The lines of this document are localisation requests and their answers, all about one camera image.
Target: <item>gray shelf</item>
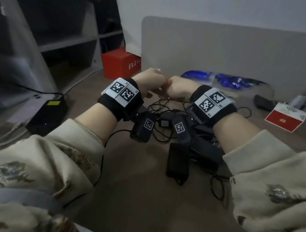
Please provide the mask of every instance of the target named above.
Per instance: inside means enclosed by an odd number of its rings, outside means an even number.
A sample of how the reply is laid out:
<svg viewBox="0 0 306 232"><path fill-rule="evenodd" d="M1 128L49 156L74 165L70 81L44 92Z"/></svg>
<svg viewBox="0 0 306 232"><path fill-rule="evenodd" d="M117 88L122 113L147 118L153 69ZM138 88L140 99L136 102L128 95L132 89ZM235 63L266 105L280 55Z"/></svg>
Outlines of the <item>gray shelf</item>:
<svg viewBox="0 0 306 232"><path fill-rule="evenodd" d="M122 34L122 33L123 33L122 30L118 30L118 31L109 32L109 33L105 33L105 34L100 34L100 35L98 35L98 38L103 39L103 38L106 38L106 37L115 36L115 35L119 35L119 34Z"/></svg>
<svg viewBox="0 0 306 232"><path fill-rule="evenodd" d="M69 47L76 44L93 41L96 39L97 39L96 36L87 36L87 35L48 34L48 35L36 36L36 42L40 52Z"/></svg>

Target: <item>white wall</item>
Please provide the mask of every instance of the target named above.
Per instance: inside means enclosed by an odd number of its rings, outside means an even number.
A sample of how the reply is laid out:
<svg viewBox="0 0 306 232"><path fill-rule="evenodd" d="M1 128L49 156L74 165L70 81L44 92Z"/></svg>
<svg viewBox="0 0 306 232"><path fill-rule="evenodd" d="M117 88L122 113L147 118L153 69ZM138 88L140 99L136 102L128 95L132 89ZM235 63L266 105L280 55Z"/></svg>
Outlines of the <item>white wall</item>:
<svg viewBox="0 0 306 232"><path fill-rule="evenodd" d="M126 50L141 55L145 16L306 32L306 0L117 0Z"/></svg>

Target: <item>brown floor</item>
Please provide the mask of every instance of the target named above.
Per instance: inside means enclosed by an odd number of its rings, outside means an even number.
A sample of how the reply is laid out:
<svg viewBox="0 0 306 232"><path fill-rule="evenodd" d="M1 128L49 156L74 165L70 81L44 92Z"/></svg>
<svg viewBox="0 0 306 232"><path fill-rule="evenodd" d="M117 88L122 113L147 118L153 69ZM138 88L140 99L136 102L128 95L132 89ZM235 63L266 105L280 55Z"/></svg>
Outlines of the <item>brown floor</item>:
<svg viewBox="0 0 306 232"><path fill-rule="evenodd" d="M96 103L111 82L99 72L72 89L68 117L74 118ZM291 134L265 122L267 113L252 103L256 93L270 98L273 95L269 86L255 86L238 92L237 106L250 107L250 120L260 128L269 129L297 151L306 150L305 128ZM145 106L156 100L145 100ZM169 106L181 109L177 102ZM132 125L121 121L116 129L131 129ZM140 144L131 140L128 132L113 136L106 148L94 200L76 222L93 231L243 231L232 215L229 184L225 201L219 202L211 194L210 175L191 165L189 179L178 186L165 175L168 149L169 144L160 144L154 138ZM225 166L221 171L230 174Z"/></svg>

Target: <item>beige sleeve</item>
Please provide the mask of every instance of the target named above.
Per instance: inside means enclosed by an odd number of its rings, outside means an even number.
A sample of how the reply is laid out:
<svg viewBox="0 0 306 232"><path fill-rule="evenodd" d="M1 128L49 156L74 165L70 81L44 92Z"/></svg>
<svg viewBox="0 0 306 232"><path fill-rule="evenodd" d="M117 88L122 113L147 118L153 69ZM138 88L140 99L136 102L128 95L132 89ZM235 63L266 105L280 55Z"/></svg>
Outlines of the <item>beige sleeve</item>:
<svg viewBox="0 0 306 232"><path fill-rule="evenodd" d="M306 228L306 152L264 130L224 160L233 174L233 214L245 230Z"/></svg>
<svg viewBox="0 0 306 232"><path fill-rule="evenodd" d="M0 186L41 189L66 204L90 192L100 176L104 146L68 119L46 137L33 135L0 151Z"/></svg>

